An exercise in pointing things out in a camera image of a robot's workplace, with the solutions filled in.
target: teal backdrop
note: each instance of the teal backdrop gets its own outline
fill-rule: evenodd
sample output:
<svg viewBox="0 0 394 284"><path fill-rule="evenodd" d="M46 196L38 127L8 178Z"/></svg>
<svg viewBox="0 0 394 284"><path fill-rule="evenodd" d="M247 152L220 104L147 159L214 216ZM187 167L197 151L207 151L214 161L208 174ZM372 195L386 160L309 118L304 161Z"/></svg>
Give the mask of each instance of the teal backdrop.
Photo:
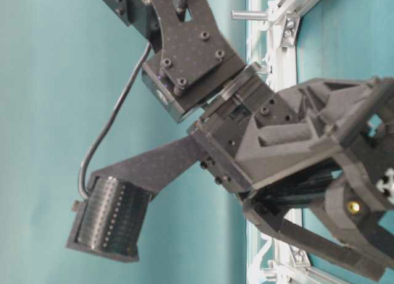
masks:
<svg viewBox="0 0 394 284"><path fill-rule="evenodd" d="M246 29L209 0L244 56ZM150 205L140 263L65 249L79 164L145 47L101 0L0 0L0 283L244 283L241 207L198 166ZM138 80L91 169L185 136Z"/></svg>
<svg viewBox="0 0 394 284"><path fill-rule="evenodd" d="M394 76L393 5L394 0L322 0L302 20L297 45L299 82ZM393 232L393 213L387 213L380 224ZM304 226L334 240L310 211L304 211ZM311 259L315 266L350 283L375 283L316 256ZM379 283L394 283L394 271L387 269Z"/></svg>

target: black 3d-printed part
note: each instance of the black 3d-printed part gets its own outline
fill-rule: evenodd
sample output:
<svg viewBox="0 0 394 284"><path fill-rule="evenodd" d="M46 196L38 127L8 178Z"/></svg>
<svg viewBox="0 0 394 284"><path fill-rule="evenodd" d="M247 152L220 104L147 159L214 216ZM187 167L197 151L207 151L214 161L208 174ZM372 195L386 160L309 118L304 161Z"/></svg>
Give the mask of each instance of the black 3d-printed part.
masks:
<svg viewBox="0 0 394 284"><path fill-rule="evenodd" d="M114 177L98 179L80 205L67 247L122 262L138 261L137 240L151 193Z"/></svg>

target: metal bracket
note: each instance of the metal bracket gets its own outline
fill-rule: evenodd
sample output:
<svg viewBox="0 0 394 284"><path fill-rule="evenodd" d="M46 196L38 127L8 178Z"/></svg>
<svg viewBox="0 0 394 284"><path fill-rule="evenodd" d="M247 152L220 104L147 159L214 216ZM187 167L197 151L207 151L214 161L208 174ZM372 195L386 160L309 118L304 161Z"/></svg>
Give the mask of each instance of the metal bracket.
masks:
<svg viewBox="0 0 394 284"><path fill-rule="evenodd" d="M268 269L263 269L266 282L277 284L348 284L337 277L314 267L291 267L277 261L269 261Z"/></svg>
<svg viewBox="0 0 394 284"><path fill-rule="evenodd" d="M232 17L237 20L255 20L251 25L251 39L259 41L260 34L267 34L267 53L262 59L263 71L267 75L266 83L274 90L297 84L296 48L299 23L319 0L270 0L268 9L261 11L261 4L252 1L248 11L233 10ZM255 43L249 41L249 49ZM252 55L250 62L255 61Z"/></svg>

